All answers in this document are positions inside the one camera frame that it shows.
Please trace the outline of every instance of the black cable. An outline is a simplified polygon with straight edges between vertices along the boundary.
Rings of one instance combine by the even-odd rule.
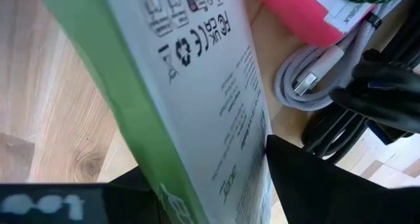
[[[367,124],[381,138],[420,133],[420,76],[412,69],[420,63],[420,4],[382,51],[369,50],[352,73],[346,89],[330,93],[334,103],[315,113],[306,125],[302,142],[306,151],[336,164],[357,142]]]

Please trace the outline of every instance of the coiled cable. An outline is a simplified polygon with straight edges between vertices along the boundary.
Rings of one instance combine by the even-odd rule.
[[[384,18],[401,0],[377,5],[372,13]],[[294,85],[297,77],[310,68],[326,51],[325,48],[306,46],[293,53],[279,68],[274,79],[274,94],[285,106],[304,111],[315,111],[332,103],[329,92],[335,87],[346,87],[351,80],[351,71],[371,39],[375,27],[363,21],[338,44],[345,51],[344,57],[334,66],[337,68],[333,81],[314,93],[298,95]]]
[[[346,88],[331,91],[334,103],[315,113],[302,134],[306,151],[319,157],[333,154],[327,161],[337,163],[368,125],[377,135],[384,130],[397,131],[399,137],[420,133],[420,76],[412,72],[420,64],[419,6],[411,7],[382,53],[364,53]]]

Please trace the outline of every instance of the wood grain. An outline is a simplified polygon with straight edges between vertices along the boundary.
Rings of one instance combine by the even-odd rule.
[[[29,181],[96,181],[116,123],[40,0],[0,0],[0,132],[35,144]]]
[[[108,182],[137,166],[129,147],[119,131],[114,133],[109,151],[100,170],[98,182]]]
[[[34,149],[33,143],[0,133],[0,182],[27,181]]]
[[[404,170],[404,173],[411,177],[418,177],[420,175],[420,159],[417,159],[412,165]]]
[[[274,76],[280,64],[302,43],[266,7],[254,19],[251,29],[268,112],[270,119],[273,119],[282,107],[273,93]]]
[[[398,188],[413,181],[409,175],[383,164],[370,178],[370,181],[386,188]]]
[[[379,170],[379,168],[381,168],[382,165],[383,163],[379,161],[372,162],[372,164],[370,164],[366,168],[366,170],[364,170],[362,174],[360,174],[360,177],[363,177],[364,179],[369,179],[370,177],[372,177],[373,174],[375,174]]]

